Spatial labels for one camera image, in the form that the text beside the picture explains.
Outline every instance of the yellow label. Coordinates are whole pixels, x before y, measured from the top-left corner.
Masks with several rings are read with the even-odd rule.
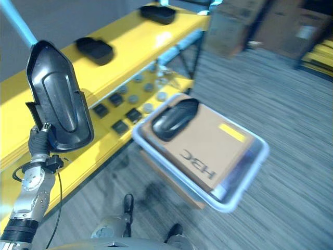
[[[245,135],[239,133],[238,131],[234,130],[233,128],[229,127],[227,124],[223,123],[219,126],[227,134],[231,135],[233,138],[239,140],[240,142],[244,142],[246,137]]]

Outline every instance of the yellow table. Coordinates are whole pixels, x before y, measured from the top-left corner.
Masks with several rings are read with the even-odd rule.
[[[186,35],[196,29],[205,29],[208,25],[208,18],[187,10],[177,9],[175,21],[164,26],[141,18],[135,11],[89,35],[94,38],[102,38],[113,46],[116,55],[110,63],[104,66],[95,65],[79,54],[73,44],[64,48],[62,52],[72,61],[79,86],[85,93],[88,106],[92,106]],[[175,73],[173,80],[179,84],[179,89],[169,85],[165,86],[163,91],[169,95],[184,91],[193,83],[192,80]],[[123,104],[122,108],[117,111],[113,108],[112,112],[102,119],[91,112],[95,139],[87,147],[66,154],[72,163],[67,164],[61,171],[64,196],[74,190],[106,159],[129,141],[133,124],[125,118],[124,114],[131,107],[142,110],[142,104],[147,101],[154,107],[161,104],[154,96],[144,93],[139,84],[129,82],[128,85],[132,86],[130,91],[138,94],[142,101],[132,106]],[[25,71],[21,71],[1,83],[1,230],[8,220],[20,190],[20,183],[11,178],[11,173],[16,167],[29,160],[27,141],[34,122],[24,104],[28,101],[32,101],[32,95]],[[104,102],[106,102],[106,106],[111,105],[107,100]],[[110,126],[119,119],[123,119],[130,128],[122,136],[118,136],[110,130]],[[59,199],[57,180],[51,192],[49,210],[59,202]]]

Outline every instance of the black cable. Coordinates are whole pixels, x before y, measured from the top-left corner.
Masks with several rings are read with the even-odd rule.
[[[61,207],[62,207],[62,184],[61,184],[61,178],[60,178],[60,173],[59,173],[59,172],[58,172],[58,178],[59,178],[59,184],[60,184],[60,205],[59,205],[59,213],[58,213],[58,218],[57,218],[56,226],[54,227],[54,230],[53,230],[52,236],[51,236],[49,242],[47,243],[46,249],[48,249],[48,247],[50,246],[50,244],[51,244],[51,242],[52,242],[52,240],[53,240],[54,235],[56,234],[57,227],[58,227],[58,224],[59,224],[60,214],[61,214]]]
[[[19,182],[22,182],[22,179],[20,179],[20,178],[16,175],[16,173],[17,173],[17,171],[19,171],[20,169],[22,169],[22,167],[23,167],[23,165],[20,166],[20,167],[18,167],[17,169],[15,169],[14,172],[12,173],[12,175],[11,175],[11,177],[12,177],[14,180],[19,181]]]

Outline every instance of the brown box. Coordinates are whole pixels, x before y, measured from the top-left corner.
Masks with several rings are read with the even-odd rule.
[[[310,49],[331,19],[329,15],[298,8],[277,52],[292,59],[298,59]]]
[[[188,98],[181,94],[169,107]],[[253,141],[251,134],[199,104],[196,116],[187,127],[165,142],[151,128],[157,115],[142,125],[143,137],[206,192],[212,191],[229,174]]]
[[[277,52],[301,2],[302,0],[276,0],[262,20],[254,40],[262,42],[263,48]]]
[[[235,17],[245,25],[251,25],[265,2],[266,0],[223,0],[215,11]]]
[[[205,38],[204,49],[231,58],[242,50],[246,34],[247,26],[238,19],[216,12]]]

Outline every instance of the white tray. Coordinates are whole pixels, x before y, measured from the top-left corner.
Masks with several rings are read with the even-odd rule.
[[[158,109],[156,109],[152,116],[159,113],[161,110],[165,109],[170,101],[175,99],[180,94],[175,94],[169,98],[164,104],[162,104]],[[221,183],[210,193],[207,193],[202,188],[200,188],[196,183],[194,183],[188,176],[182,173],[176,166],[174,166],[170,161],[163,157],[153,146],[151,146],[141,135],[140,129],[144,122],[149,119],[149,116],[141,121],[133,130],[133,139],[139,144],[144,151],[161,167],[166,171],[172,180],[181,185],[188,193],[196,200],[203,200],[212,208],[223,213],[233,212],[241,197],[243,192],[249,187],[254,177],[257,175],[261,164],[266,160],[269,154],[268,144],[256,134],[248,131],[247,129],[240,126],[242,129],[252,134],[255,140],[251,144],[249,150],[245,153],[243,159],[234,168],[234,170],[224,179]]]

